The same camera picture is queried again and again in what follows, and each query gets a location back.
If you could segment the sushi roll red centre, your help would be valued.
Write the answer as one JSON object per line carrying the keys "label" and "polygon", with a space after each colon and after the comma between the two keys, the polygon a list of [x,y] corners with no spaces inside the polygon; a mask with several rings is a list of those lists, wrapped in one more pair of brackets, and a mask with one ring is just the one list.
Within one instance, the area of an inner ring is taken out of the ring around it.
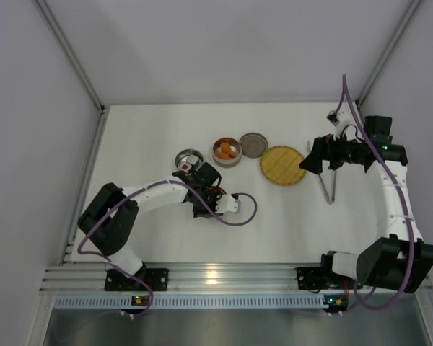
{"label": "sushi roll red centre", "polygon": [[188,162],[184,162],[179,166],[179,169],[184,172],[189,172],[190,170],[193,169],[193,165],[189,164]]}

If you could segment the metal tongs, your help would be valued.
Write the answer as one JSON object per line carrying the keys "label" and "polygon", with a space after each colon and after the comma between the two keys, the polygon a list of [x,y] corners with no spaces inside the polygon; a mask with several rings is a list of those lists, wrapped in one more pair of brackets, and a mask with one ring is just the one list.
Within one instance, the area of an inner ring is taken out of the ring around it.
{"label": "metal tongs", "polygon": [[323,197],[327,204],[332,205],[336,201],[336,182],[337,182],[337,171],[332,171],[329,179],[324,177],[324,173],[316,174],[318,177],[318,182],[320,189],[322,191]]}

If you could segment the orange fried food piece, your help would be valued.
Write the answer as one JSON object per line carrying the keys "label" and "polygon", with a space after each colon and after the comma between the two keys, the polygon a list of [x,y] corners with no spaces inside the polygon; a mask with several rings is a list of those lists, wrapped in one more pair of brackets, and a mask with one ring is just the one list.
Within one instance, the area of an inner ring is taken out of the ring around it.
{"label": "orange fried food piece", "polygon": [[215,155],[223,160],[230,160],[232,158],[228,153],[221,152],[221,151],[216,152]]}

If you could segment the red-banded metal tin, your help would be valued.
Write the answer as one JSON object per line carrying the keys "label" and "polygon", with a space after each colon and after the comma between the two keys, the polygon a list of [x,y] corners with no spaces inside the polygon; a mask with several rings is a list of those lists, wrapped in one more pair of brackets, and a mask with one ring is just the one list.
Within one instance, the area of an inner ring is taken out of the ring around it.
{"label": "red-banded metal tin", "polygon": [[175,166],[179,169],[179,166],[184,163],[187,162],[186,159],[188,158],[189,155],[194,154],[196,156],[199,156],[201,159],[201,162],[198,165],[193,166],[193,169],[190,170],[191,171],[196,171],[200,168],[200,166],[204,163],[204,158],[203,155],[200,151],[192,149],[192,148],[188,148],[185,150],[180,151],[176,157],[175,157]]}

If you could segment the sushi roll white centre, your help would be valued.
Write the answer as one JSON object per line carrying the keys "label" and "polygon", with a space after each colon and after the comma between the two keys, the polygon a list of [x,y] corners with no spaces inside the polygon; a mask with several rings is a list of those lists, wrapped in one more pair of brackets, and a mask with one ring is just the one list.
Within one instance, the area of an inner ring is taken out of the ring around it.
{"label": "sushi roll white centre", "polygon": [[190,164],[192,166],[195,166],[195,165],[198,165],[201,162],[201,159],[200,159],[199,156],[191,154],[191,155],[188,156],[188,158],[186,159],[186,161],[187,161],[188,164]]}

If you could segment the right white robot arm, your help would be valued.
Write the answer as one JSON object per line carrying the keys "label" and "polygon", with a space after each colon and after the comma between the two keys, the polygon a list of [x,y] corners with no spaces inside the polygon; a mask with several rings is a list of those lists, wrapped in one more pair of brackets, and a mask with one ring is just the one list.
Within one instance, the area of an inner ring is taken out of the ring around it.
{"label": "right white robot arm", "polygon": [[405,283],[405,292],[415,292],[433,266],[433,245],[424,242],[416,227],[408,197],[406,150],[392,142],[391,118],[366,117],[364,136],[354,139],[345,134],[353,125],[350,117],[332,112],[327,119],[335,126],[335,134],[308,144],[309,154],[299,166],[316,175],[322,174],[323,162],[332,171],[344,164],[362,166],[372,190],[377,236],[360,254],[323,254],[323,274],[389,290]]}

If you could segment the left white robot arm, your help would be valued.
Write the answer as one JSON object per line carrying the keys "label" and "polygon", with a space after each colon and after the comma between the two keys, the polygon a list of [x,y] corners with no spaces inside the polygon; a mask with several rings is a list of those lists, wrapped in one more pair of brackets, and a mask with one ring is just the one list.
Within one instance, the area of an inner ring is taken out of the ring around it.
{"label": "left white robot arm", "polygon": [[217,186],[220,181],[220,173],[203,163],[197,169],[178,170],[168,179],[141,187],[107,183],[79,217],[78,227],[103,258],[121,268],[124,275],[142,279],[146,265],[127,245],[136,217],[181,203],[192,204],[195,218],[237,211],[237,201]]}

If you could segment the round bamboo plate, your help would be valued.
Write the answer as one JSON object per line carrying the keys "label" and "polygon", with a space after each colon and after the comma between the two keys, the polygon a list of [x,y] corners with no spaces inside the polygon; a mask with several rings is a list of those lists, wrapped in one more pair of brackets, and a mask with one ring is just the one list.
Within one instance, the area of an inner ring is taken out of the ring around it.
{"label": "round bamboo plate", "polygon": [[260,157],[261,174],[275,185],[292,186],[301,182],[306,171],[299,167],[304,156],[290,146],[273,146]]}

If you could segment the brown-banded metal tin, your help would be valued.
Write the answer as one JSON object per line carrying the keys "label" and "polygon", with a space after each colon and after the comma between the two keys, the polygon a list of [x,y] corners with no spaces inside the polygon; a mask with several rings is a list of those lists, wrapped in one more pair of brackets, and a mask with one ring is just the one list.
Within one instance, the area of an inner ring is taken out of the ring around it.
{"label": "brown-banded metal tin", "polygon": [[236,166],[242,158],[242,146],[234,138],[220,138],[212,147],[214,162],[225,168]]}

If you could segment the brown round lid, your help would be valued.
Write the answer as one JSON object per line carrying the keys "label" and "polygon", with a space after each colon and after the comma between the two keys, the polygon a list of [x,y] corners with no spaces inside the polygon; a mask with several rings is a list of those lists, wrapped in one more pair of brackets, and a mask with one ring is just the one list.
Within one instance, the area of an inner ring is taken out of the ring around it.
{"label": "brown round lid", "polygon": [[250,159],[260,158],[268,149],[268,140],[260,133],[250,132],[241,136],[239,140],[242,155]]}

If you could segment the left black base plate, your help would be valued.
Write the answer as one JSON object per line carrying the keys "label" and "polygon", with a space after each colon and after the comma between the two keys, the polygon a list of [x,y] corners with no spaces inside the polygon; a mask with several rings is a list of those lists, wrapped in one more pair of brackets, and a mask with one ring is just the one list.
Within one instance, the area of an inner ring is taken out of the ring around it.
{"label": "left black base plate", "polygon": [[[169,270],[167,268],[149,268],[142,279],[152,291],[167,291]],[[104,290],[107,292],[147,292],[147,288],[137,281],[126,277],[115,269],[106,272]]]}

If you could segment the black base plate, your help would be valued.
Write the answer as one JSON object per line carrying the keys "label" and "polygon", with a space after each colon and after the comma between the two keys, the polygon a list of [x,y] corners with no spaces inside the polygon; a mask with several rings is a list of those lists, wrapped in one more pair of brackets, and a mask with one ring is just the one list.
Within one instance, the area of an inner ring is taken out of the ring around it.
{"label": "black base plate", "polygon": [[297,284],[300,290],[317,292],[321,290],[352,289],[354,280],[343,275],[335,274],[323,267],[297,267]]}
{"label": "black base plate", "polygon": [[[152,291],[167,291],[169,270],[167,268],[149,268],[142,279]],[[106,272],[104,290],[107,292],[147,292],[147,288],[137,281],[126,277],[115,269]]]}

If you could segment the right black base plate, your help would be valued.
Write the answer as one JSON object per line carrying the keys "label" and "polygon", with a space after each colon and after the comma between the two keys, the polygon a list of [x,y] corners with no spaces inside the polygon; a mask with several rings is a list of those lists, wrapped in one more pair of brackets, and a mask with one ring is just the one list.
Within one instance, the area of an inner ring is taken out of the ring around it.
{"label": "right black base plate", "polygon": [[343,275],[335,274],[323,267],[297,267],[297,284],[300,290],[317,292],[321,290],[352,289],[354,280]]}

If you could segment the aluminium mounting rail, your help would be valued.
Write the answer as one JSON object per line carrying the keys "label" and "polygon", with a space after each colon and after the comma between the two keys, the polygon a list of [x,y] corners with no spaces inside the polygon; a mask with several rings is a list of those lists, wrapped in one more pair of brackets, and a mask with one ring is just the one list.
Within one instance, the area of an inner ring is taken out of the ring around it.
{"label": "aluminium mounting rail", "polygon": [[[167,268],[169,293],[296,293],[294,263],[149,263]],[[44,293],[99,293],[104,291],[108,265],[101,262],[66,262],[48,267],[40,284]]]}

